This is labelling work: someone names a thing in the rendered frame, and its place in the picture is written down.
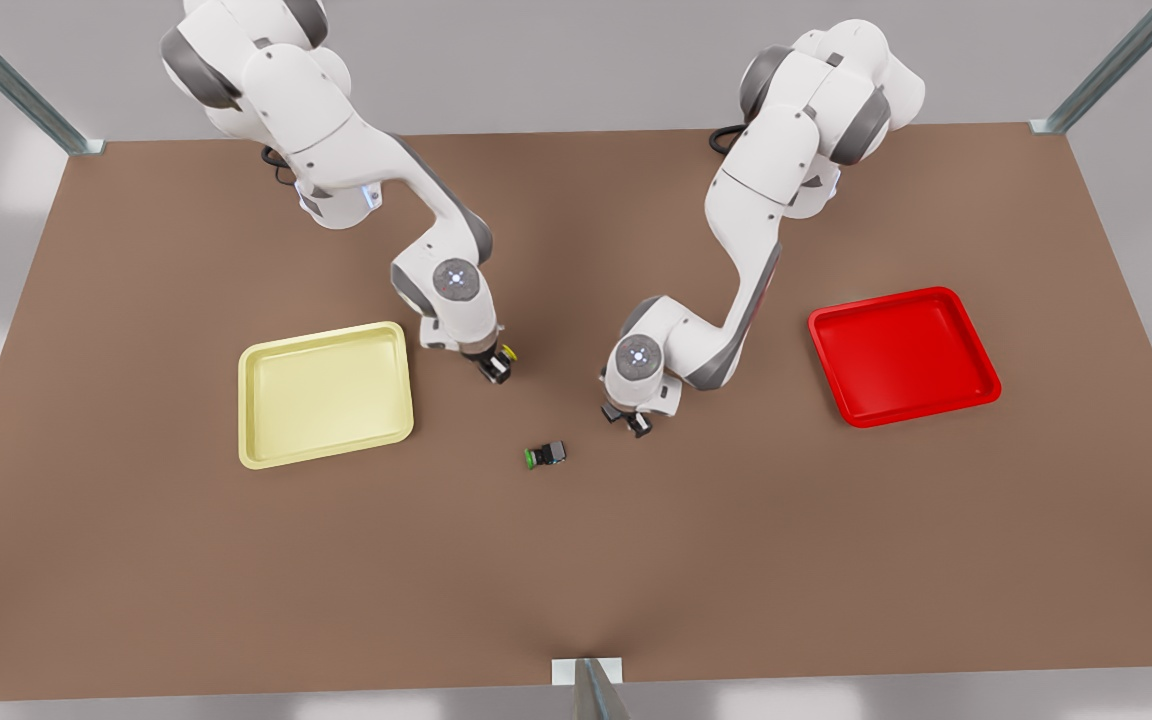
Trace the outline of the pale yellow tray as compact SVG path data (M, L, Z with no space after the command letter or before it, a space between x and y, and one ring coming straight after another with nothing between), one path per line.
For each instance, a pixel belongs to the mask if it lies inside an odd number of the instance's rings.
M237 420L250 470L403 441L415 427L403 328L369 323L247 347Z

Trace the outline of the red tray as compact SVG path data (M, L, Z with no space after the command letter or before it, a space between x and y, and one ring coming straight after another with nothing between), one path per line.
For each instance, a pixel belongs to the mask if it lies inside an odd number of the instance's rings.
M1001 395L995 366L950 288L819 306L806 328L838 414L851 427L952 414Z

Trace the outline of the silver frame post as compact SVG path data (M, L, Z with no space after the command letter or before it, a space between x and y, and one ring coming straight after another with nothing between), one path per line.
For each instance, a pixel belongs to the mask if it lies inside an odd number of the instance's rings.
M45 99L9 63L0 55L0 94L3 94L15 108L26 115L29 120L41 132L45 132L50 141L54 141L67 156L100 156L105 149L104 141L88 138L74 127L59 109Z
M1149 9L1097 67L1070 94L1064 97L1047 118L1029 120L1033 135L1066 135L1102 99L1134 65L1152 50L1152 8Z
M573 687L573 720L631 720L617 694L622 682L621 657L550 661L550 683Z

